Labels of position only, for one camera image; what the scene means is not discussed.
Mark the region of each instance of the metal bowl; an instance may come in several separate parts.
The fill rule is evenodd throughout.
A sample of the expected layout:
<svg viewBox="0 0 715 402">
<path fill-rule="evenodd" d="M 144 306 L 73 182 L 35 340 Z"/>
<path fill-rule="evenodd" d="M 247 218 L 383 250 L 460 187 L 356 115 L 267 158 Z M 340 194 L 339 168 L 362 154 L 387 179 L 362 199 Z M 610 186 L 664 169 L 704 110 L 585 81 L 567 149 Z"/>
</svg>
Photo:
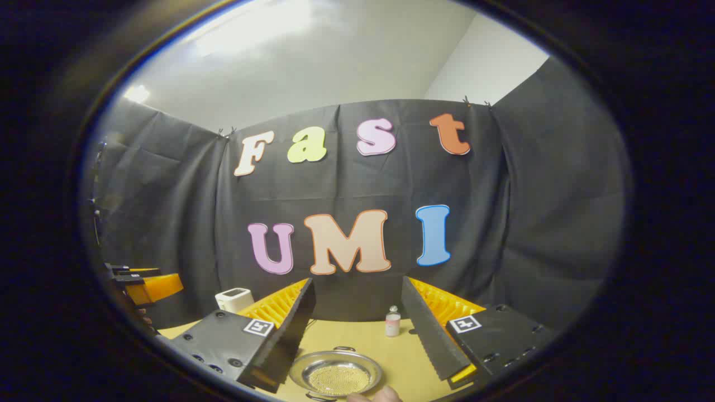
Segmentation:
<svg viewBox="0 0 715 402">
<path fill-rule="evenodd" d="M 355 349 L 338 346 L 299 357 L 288 376 L 310 392 L 341 397 L 368 392 L 380 382 L 383 370 L 373 359 L 355 353 Z"/>
</svg>

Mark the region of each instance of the yellow table surface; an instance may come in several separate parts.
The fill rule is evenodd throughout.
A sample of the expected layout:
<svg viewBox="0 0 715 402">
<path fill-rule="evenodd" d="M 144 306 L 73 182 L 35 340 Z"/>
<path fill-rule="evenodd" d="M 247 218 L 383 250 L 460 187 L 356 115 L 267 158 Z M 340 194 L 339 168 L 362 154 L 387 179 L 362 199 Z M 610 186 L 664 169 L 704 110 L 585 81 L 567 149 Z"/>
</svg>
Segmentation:
<svg viewBox="0 0 715 402">
<path fill-rule="evenodd" d="M 196 323 L 198 321 L 159 332 L 167 338 L 175 338 Z M 364 394 L 368 398 L 372 398 L 384 385 L 393 387 L 404 402 L 433 401 L 463 389 L 453 391 L 446 380 L 440 381 L 419 337 L 408 333 L 412 328 L 414 325 L 411 320 L 402 320 L 400 335 L 388 338 L 385 336 L 385 321 L 311 321 L 300 342 L 298 356 L 331 350 L 335 346 L 350 346 L 357 353 L 372 358 L 382 367 L 383 379 L 378 386 Z M 276 394 L 256 389 L 284 401 L 310 402 L 305 397 L 307 391 L 296 385 L 290 377 L 281 384 Z"/>
</svg>

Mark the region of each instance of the blue letter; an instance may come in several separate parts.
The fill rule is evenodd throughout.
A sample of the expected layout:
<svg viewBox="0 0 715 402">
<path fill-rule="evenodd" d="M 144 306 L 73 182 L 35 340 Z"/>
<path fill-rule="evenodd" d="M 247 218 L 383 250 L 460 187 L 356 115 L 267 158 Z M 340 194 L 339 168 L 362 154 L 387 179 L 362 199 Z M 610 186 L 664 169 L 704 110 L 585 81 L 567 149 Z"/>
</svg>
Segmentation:
<svg viewBox="0 0 715 402">
<path fill-rule="evenodd" d="M 445 221 L 449 215 L 447 205 L 427 205 L 415 212 L 422 221 L 422 255 L 417 264 L 423 267 L 444 263 L 451 257 L 445 249 Z"/>
</svg>

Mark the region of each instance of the white box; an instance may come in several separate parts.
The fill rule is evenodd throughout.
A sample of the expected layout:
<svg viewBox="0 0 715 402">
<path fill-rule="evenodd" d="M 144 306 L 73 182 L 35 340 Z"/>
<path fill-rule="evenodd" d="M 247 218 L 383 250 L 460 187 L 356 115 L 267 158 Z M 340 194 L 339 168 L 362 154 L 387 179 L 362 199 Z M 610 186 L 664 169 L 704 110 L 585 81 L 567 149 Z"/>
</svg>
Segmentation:
<svg viewBox="0 0 715 402">
<path fill-rule="evenodd" d="M 221 310 L 238 314 L 239 311 L 253 304 L 253 296 L 248 289 L 233 288 L 217 294 L 216 303 Z"/>
</svg>

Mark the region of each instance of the black fabric curtain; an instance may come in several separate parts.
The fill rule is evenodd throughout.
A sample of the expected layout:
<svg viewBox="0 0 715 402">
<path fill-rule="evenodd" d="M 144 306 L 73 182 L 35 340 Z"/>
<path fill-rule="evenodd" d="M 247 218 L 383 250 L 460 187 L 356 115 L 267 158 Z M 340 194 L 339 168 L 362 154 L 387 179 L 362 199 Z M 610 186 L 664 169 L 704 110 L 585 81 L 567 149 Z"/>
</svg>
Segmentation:
<svg viewBox="0 0 715 402">
<path fill-rule="evenodd" d="M 384 100 L 323 107 L 220 137 L 161 112 L 120 101 L 102 125 L 107 142 L 97 200 L 107 262 L 177 272 L 185 289 L 149 314 L 158 328 L 214 310 L 214 294 L 251 289 L 258 300 L 297 280 L 315 280 L 315 318 L 380 320 L 399 305 L 402 275 L 477 304 L 509 303 L 562 328 L 588 303 L 615 258 L 625 214 L 626 160 L 602 105 L 549 59 L 492 108 L 463 102 Z M 429 120 L 464 123 L 471 150 L 452 155 Z M 363 156 L 356 129 L 389 120 L 397 144 Z M 327 154 L 291 163 L 293 135 L 325 130 Z M 246 137 L 273 131 L 255 170 L 233 175 Z M 419 266 L 415 211 L 448 205 L 450 259 Z M 330 214 L 349 235 L 358 214 L 384 210 L 389 270 L 313 275 L 308 215 Z M 263 270 L 247 226 L 268 227 L 267 252 L 281 258 L 277 223 L 294 227 L 293 269 Z"/>
</svg>

